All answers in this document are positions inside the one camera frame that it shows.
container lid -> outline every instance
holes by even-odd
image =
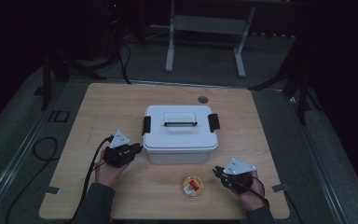
[[[207,105],[151,105],[145,118],[149,129],[145,132],[144,124],[144,147],[148,152],[191,153],[217,148],[214,130],[220,126]]]

metal stand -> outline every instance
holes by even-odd
[[[231,20],[219,18],[206,18],[175,14],[175,1],[171,1],[171,19],[170,19],[170,43],[168,46],[167,62],[165,64],[165,71],[171,72],[173,70],[173,54],[174,54],[174,40],[173,34],[175,30],[187,30],[195,32],[208,32],[217,34],[240,35],[241,42],[234,49],[235,62],[237,64],[238,76],[245,77],[245,69],[242,60],[242,49],[248,35],[250,24],[255,14],[255,7],[251,8],[247,20]]]

white table leg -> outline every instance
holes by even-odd
[[[165,63],[165,71],[171,72],[173,70],[173,54],[175,51],[175,45],[173,42],[174,32],[174,17],[175,17],[175,1],[171,1],[171,19],[170,19],[170,44],[168,46],[167,61]]]
[[[245,26],[243,27],[243,32],[241,35],[241,42],[234,49],[234,57],[235,57],[235,62],[237,64],[237,70],[238,70],[239,77],[246,76],[241,53],[242,53],[243,46],[245,45],[246,37],[248,36],[249,28],[251,26],[254,14],[255,14],[255,8],[252,7],[251,12],[249,13],[248,20],[246,21]]]

gray carpet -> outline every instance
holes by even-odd
[[[251,36],[242,54],[247,77],[238,78],[231,49],[195,48],[188,44],[178,44],[173,72],[168,74],[164,71],[167,50],[165,43],[148,44],[143,48],[130,42],[131,60],[128,74],[131,80],[139,81],[247,87],[275,76],[291,44],[293,40],[286,38],[266,39],[262,36]],[[109,77],[108,82],[118,80],[123,82],[116,66],[99,73]],[[55,137],[59,143],[58,154],[60,154],[85,90],[91,82],[93,80],[87,77],[74,75],[71,78],[51,108],[70,112],[68,122],[48,122],[50,111],[46,112],[48,114],[45,115],[46,119],[43,120],[43,126],[36,140],[47,136]],[[282,84],[284,82],[271,88],[280,89]],[[0,174],[14,152],[21,146],[22,140],[27,136],[34,122],[43,115],[40,111],[41,97],[33,96],[35,88],[39,85],[41,85],[41,71],[28,78],[0,116]],[[293,105],[288,103],[278,91],[256,91],[254,98],[278,174],[281,181],[290,187],[288,194],[293,199],[304,223],[335,223],[307,148],[308,139],[303,134],[304,130],[296,116],[293,115]],[[347,218],[350,223],[358,223],[358,179],[342,146],[323,112],[307,112],[306,118],[307,131],[310,132],[313,143],[321,155],[324,168]],[[48,157],[52,153],[54,144],[46,140],[37,148],[44,157]],[[13,199],[44,164],[43,161],[37,160],[32,152],[28,154],[6,197],[0,203],[0,223],[5,223],[5,216]],[[44,220],[38,216],[38,209],[56,164],[56,161],[52,162],[23,192],[13,207],[10,223],[63,223],[61,220]],[[289,207],[291,216],[284,220],[277,220],[277,223],[298,223],[293,206],[289,204]],[[153,222],[128,220],[127,223]]]

hand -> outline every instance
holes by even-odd
[[[253,177],[257,178],[257,171],[252,171],[252,172],[250,172],[250,174]],[[254,179],[254,183],[252,184],[250,189],[254,190],[256,193],[258,193],[264,197],[263,185],[256,179]],[[266,204],[257,195],[253,194],[250,190],[248,190],[242,194],[238,194],[237,196],[238,196],[238,199],[241,201],[242,206],[247,211],[252,211],[257,208],[266,206]]]
[[[104,150],[101,152],[100,160],[95,164],[95,182],[114,189],[123,171],[130,165],[127,163],[120,168],[108,165],[103,160]]]

